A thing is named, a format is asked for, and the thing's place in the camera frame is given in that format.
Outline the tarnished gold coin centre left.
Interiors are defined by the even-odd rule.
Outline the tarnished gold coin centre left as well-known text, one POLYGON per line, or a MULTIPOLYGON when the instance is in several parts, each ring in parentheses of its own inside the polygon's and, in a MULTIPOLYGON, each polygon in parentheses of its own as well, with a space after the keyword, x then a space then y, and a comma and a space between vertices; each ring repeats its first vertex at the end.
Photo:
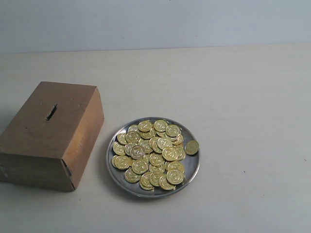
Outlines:
POLYGON ((145 149, 142 146, 133 146, 130 150, 130 156, 132 159, 138 160, 145 156, 145 149))

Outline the gold coin top of pile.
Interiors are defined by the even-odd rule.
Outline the gold coin top of pile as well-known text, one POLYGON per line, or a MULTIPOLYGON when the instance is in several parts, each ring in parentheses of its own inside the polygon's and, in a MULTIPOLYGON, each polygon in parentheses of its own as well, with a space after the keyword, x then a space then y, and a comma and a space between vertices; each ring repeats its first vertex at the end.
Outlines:
POLYGON ((138 124, 138 129, 139 131, 141 132, 149 132, 151 131, 153 128, 153 124, 151 121, 149 120, 144 120, 144 121, 141 121, 139 124, 138 124))

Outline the gold coin left edge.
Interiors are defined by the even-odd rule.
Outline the gold coin left edge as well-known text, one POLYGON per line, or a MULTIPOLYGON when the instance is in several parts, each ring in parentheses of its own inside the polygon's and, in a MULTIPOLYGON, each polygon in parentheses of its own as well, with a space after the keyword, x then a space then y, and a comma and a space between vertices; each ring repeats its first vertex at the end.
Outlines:
POLYGON ((116 155, 126 155, 124 145, 118 142, 113 143, 113 151, 116 155))

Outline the lone gold coin on rim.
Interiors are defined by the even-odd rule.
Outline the lone gold coin on rim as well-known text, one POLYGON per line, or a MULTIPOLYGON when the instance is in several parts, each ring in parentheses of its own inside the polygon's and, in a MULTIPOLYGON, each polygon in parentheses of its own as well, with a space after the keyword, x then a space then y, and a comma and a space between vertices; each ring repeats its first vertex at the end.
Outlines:
POLYGON ((188 155, 194 155, 199 150, 199 143, 196 140, 189 141, 185 146, 185 152, 188 155))

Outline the brown cardboard slotted box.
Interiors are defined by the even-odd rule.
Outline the brown cardboard slotted box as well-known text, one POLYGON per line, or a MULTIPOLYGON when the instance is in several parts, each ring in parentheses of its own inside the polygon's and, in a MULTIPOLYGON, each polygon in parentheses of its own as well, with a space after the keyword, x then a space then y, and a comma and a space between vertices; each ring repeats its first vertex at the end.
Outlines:
POLYGON ((103 122, 96 86, 41 82, 0 136, 0 180, 76 190, 103 122))

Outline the gold coin front right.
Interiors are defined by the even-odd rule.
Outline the gold coin front right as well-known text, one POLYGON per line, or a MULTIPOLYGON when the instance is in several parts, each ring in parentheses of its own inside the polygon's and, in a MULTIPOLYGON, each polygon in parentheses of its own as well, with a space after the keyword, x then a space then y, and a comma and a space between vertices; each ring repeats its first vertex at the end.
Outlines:
POLYGON ((183 182, 184 174, 177 169, 169 170, 166 174, 166 179, 170 184, 177 185, 183 182))

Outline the round silver metal plate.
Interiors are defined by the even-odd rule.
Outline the round silver metal plate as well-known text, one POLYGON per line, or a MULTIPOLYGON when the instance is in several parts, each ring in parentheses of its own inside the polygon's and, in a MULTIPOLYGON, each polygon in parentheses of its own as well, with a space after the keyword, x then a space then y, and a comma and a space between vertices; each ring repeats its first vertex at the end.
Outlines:
POLYGON ((175 194, 181 191, 188 184, 190 184, 191 181, 195 178, 195 176, 198 173, 199 166, 200 166, 200 159, 201 159, 200 152, 197 152, 193 156, 187 155, 186 158, 182 161, 182 164, 185 167, 184 181, 181 184, 177 185, 177 187, 171 191, 165 191, 165 190, 160 189, 159 187, 155 188, 153 191, 152 190, 147 191, 147 190, 141 189, 139 183, 129 183, 125 180, 124 171, 118 170, 115 167, 113 167, 113 165, 111 164, 111 159, 114 156, 113 143, 117 140, 117 134, 127 131, 129 126, 138 124, 141 121, 150 120, 151 122, 155 122, 158 119, 164 119, 171 124, 175 124, 179 126, 181 129, 181 133, 184 136, 185 143, 188 143, 190 140, 195 139, 191 131, 187 129, 185 126, 183 126, 181 123, 174 121, 172 119, 168 119, 168 118, 149 116, 149 117, 138 118, 138 119, 132 120, 124 124, 114 133, 113 136, 111 136, 110 141, 107 144, 105 162, 106 162, 106 168, 107 168, 108 174, 110 175, 115 185, 117 185, 123 192, 131 194, 139 198, 159 199, 159 198, 164 198, 164 197, 167 197, 169 195, 172 195, 172 194, 175 194))

